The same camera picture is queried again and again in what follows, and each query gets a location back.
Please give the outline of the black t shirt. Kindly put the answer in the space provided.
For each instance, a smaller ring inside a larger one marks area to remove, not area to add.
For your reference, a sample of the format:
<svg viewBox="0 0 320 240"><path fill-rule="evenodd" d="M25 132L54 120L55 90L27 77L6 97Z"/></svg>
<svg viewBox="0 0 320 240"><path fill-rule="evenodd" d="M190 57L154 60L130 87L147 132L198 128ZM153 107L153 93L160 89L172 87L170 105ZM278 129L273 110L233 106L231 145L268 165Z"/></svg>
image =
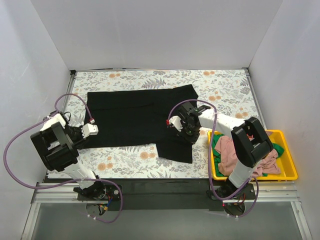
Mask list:
<svg viewBox="0 0 320 240"><path fill-rule="evenodd" d="M85 141L85 149L155 144L158 156L191 164L192 144L167 126L172 108L197 99L191 84L168 89L97 91L87 93L89 113L98 134Z"/></svg>

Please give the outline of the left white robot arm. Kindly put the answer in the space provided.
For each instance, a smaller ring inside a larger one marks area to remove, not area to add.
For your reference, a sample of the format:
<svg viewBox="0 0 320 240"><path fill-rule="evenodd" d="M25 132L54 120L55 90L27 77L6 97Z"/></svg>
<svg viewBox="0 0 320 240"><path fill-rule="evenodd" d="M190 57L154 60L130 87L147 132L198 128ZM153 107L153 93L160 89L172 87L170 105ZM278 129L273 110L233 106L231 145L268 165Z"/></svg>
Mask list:
<svg viewBox="0 0 320 240"><path fill-rule="evenodd" d="M88 191L95 200L106 196L106 187L94 171L78 160L79 152L91 136L99 133L94 121L71 126L62 112L44 119L41 129L30 136L40 159L49 171L64 173L76 180L79 188Z"/></svg>

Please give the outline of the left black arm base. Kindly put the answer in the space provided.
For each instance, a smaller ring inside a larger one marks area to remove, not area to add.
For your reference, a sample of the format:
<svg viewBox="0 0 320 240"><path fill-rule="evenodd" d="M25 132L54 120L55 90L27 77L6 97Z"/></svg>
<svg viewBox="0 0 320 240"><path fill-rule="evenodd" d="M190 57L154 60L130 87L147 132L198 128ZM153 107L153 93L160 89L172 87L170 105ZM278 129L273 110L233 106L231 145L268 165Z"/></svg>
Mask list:
<svg viewBox="0 0 320 240"><path fill-rule="evenodd" d="M73 188L73 191L78 194L78 200L119 201L122 198L122 186L109 180L85 178L78 181L78 185Z"/></svg>

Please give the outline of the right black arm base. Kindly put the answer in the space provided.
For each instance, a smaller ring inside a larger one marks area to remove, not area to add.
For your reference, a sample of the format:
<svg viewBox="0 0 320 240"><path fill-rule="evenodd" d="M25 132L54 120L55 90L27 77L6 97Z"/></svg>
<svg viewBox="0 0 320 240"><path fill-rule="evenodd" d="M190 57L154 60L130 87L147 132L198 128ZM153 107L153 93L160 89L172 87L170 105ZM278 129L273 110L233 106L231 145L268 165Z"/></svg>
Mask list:
<svg viewBox="0 0 320 240"><path fill-rule="evenodd" d="M215 186L214 191L220 198L226 198L229 195L233 194L236 191L236 189L230 188L227 185L223 184L223 185ZM210 186L209 186L209 189L206 191L206 195L212 200L217 200ZM237 192L231 198L231 200L236 200L240 198L244 198L245 200L254 200L255 197L256 197L256 192L254 189L254 185L251 183L247 183L239 192Z"/></svg>

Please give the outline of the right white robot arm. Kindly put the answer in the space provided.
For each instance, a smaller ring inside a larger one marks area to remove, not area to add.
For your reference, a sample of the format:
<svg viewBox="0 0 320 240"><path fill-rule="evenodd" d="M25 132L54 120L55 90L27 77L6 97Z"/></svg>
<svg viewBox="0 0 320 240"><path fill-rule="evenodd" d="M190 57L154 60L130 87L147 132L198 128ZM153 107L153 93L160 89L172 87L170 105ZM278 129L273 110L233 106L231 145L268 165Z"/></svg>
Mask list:
<svg viewBox="0 0 320 240"><path fill-rule="evenodd" d="M175 127L178 135L194 144L200 128L211 128L231 138L237 157L234 170L227 180L227 195L237 199L245 192L243 184L252 176L256 165L272 150L273 144L260 121L247 120L218 113L213 106L193 106L185 100L177 107L177 115L169 115L167 125Z"/></svg>

